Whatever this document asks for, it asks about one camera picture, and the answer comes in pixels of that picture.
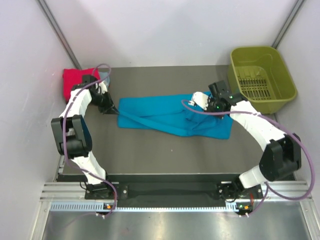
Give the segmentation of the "turquoise t-shirt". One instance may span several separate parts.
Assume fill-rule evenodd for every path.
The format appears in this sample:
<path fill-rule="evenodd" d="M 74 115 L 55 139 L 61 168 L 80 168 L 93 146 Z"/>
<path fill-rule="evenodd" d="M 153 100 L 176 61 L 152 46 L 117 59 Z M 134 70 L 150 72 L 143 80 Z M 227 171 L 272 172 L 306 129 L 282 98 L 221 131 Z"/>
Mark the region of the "turquoise t-shirt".
<path fill-rule="evenodd" d="M 119 100 L 117 125 L 126 129 L 157 130 L 179 137 L 202 136 L 219 140 L 230 138 L 233 120 L 188 110 L 182 100 L 191 93 L 124 97 Z"/>

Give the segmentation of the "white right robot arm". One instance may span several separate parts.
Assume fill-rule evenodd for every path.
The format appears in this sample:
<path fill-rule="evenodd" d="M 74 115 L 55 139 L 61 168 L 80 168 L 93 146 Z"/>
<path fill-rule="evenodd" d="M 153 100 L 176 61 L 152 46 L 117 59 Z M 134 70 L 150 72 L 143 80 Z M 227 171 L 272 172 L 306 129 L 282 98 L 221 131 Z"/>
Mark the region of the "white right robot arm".
<path fill-rule="evenodd" d="M 241 173 L 233 182 L 233 192 L 245 198 L 252 187 L 287 177 L 302 166 L 300 139 L 289 135 L 266 120 L 241 93 L 232 94 L 224 81 L 208 86 L 211 96 L 207 100 L 208 113 L 230 116 L 259 144 L 263 153 L 259 164 Z"/>

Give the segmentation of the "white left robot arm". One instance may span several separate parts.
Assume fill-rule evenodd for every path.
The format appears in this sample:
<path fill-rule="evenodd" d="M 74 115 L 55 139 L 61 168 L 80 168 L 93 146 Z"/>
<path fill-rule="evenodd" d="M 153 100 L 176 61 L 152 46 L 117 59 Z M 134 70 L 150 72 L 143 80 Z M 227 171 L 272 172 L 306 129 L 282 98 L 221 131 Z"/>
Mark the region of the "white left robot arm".
<path fill-rule="evenodd" d="M 97 79 L 91 74 L 82 76 L 82 82 L 71 88 L 70 99 L 65 110 L 51 120 L 51 129 L 60 155 L 71 160 L 86 177 L 86 190 L 97 192 L 102 198 L 109 198 L 114 191 L 107 182 L 108 174 L 93 154 L 93 141 L 85 122 L 89 105 L 94 105 L 106 115 L 118 115 L 109 92 L 110 77 Z"/>

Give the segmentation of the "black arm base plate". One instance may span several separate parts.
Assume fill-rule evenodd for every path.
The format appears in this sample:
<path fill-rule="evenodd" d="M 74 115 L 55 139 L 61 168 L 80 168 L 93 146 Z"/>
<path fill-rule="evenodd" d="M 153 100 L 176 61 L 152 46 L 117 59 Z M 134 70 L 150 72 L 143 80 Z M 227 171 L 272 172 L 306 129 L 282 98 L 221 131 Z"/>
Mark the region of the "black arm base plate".
<path fill-rule="evenodd" d="M 118 200 L 131 200 L 138 197 L 208 197 L 210 200 L 232 201 L 236 199 L 258 200 L 262 198 L 261 186 L 244 191 L 237 190 L 231 182 L 119 182 L 114 187 Z"/>

